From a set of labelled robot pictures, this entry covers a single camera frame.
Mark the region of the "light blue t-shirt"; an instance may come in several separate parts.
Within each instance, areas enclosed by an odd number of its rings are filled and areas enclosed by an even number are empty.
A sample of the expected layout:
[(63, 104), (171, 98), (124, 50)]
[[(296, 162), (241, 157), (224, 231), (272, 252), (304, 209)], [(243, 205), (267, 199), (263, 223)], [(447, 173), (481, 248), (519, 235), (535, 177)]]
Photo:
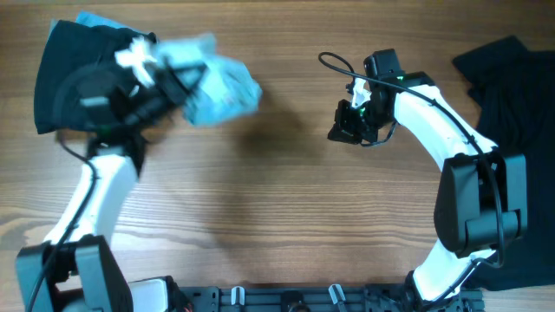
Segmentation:
[(258, 111), (262, 88), (242, 62), (217, 53), (214, 34), (161, 41), (151, 53), (192, 91), (182, 105), (190, 124), (213, 127)]

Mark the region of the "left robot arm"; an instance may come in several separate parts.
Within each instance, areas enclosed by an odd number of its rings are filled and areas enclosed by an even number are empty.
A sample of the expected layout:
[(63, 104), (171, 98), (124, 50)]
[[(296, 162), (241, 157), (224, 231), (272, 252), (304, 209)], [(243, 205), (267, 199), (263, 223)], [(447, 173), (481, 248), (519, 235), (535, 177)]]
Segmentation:
[(169, 276), (127, 282), (109, 239), (146, 153), (144, 128), (186, 103), (199, 89), (206, 66), (153, 72), (151, 87), (128, 69), (84, 68), (70, 75), (55, 97), (69, 90), (92, 120), (95, 137), (77, 154), (82, 175), (56, 227), (44, 242), (25, 247), (16, 273), (28, 311), (188, 311), (192, 305)]

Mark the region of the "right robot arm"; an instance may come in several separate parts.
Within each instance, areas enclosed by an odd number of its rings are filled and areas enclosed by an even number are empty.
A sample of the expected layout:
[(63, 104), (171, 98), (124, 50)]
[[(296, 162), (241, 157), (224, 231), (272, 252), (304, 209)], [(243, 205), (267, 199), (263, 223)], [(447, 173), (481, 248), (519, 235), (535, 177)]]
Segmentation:
[(385, 143), (381, 129), (405, 127), (441, 173), (434, 247), (399, 286), (369, 289), (367, 302), (373, 310), (380, 301), (401, 311), (467, 309), (467, 279), (481, 267), (500, 269), (507, 245), (526, 233), (524, 156), (502, 153), (447, 104), (427, 74), (404, 72), (392, 49), (369, 55), (363, 74), (337, 54), (323, 52), (318, 59), (350, 78), (330, 140), (370, 148)]

